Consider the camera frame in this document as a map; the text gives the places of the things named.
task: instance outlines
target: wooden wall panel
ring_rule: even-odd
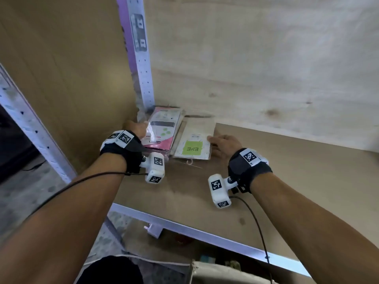
[[[0,0],[0,62],[78,172],[135,117],[116,0]]]
[[[379,0],[144,0],[157,104],[379,151]]]

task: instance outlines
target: concrete floor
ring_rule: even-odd
[[[44,158],[39,156],[24,169],[29,169],[43,161]],[[65,183],[47,162],[34,171],[19,171],[4,181],[0,185],[0,244],[33,209],[64,186]],[[108,213],[108,217],[121,234],[130,221],[130,217],[117,212]],[[116,254],[121,254],[121,249],[113,241],[108,230],[102,228],[87,262]],[[137,259],[132,261],[139,266],[145,284],[181,284],[185,280],[183,274],[167,267]]]

